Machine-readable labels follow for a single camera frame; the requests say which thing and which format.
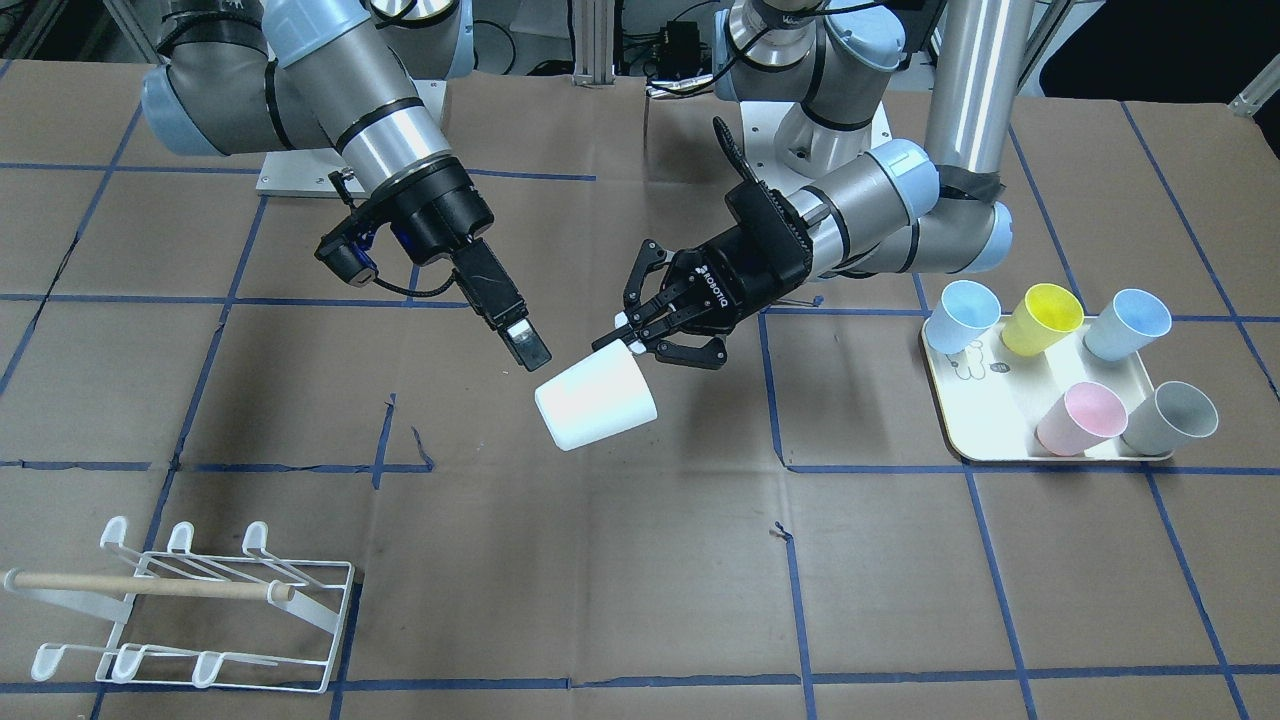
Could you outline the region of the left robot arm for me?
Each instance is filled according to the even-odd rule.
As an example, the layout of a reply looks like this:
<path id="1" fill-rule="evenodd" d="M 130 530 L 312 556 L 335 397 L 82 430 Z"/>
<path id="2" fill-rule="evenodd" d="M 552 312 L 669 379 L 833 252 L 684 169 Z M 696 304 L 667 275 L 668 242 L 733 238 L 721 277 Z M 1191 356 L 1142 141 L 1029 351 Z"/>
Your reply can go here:
<path id="1" fill-rule="evenodd" d="M 724 199 L 733 224 L 692 249 L 645 241 L 614 329 L 593 348 L 717 369 L 737 324 L 803 284 L 997 266 L 1012 242 L 1000 168 L 1032 19 L 1029 1 L 948 4 L 925 141 L 915 143 L 873 128 L 908 55 L 886 5 L 736 1 L 721 12 L 716 95 L 787 105 L 769 141 L 797 182 L 772 187 L 714 119 L 741 178 Z"/>

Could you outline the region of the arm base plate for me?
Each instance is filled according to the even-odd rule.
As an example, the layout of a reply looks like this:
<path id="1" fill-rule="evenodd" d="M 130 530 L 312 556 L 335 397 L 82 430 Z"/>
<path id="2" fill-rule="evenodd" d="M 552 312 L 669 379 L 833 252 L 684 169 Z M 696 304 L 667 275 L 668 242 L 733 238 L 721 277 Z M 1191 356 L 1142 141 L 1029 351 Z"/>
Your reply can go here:
<path id="1" fill-rule="evenodd" d="M 744 150 L 758 178 L 790 193 L 892 138 L 884 109 L 859 129 L 831 129 L 796 102 L 740 104 Z"/>
<path id="2" fill-rule="evenodd" d="M 433 122 L 443 127 L 447 82 L 415 79 L 413 83 Z M 269 197 L 338 199 L 328 174 L 343 168 L 346 163 L 333 149 L 269 152 L 259 173 L 256 190 L 259 195 Z"/>

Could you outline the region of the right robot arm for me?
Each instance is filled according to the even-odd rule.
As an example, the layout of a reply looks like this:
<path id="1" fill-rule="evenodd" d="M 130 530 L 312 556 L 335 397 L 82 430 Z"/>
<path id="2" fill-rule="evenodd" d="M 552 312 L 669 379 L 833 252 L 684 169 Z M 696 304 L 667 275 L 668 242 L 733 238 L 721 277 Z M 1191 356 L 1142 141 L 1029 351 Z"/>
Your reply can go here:
<path id="1" fill-rule="evenodd" d="M 388 227 L 415 265 L 449 260 L 474 311 L 536 370 L 550 352 L 483 240 L 492 210 L 389 42 L 393 26 L 439 38 L 419 65 L 449 76 L 468 45 L 463 19 L 456 1 L 169 1 L 141 104 L 180 155 L 337 151 L 367 200 L 323 236 L 316 259 L 347 284 L 379 284 L 369 250 Z"/>

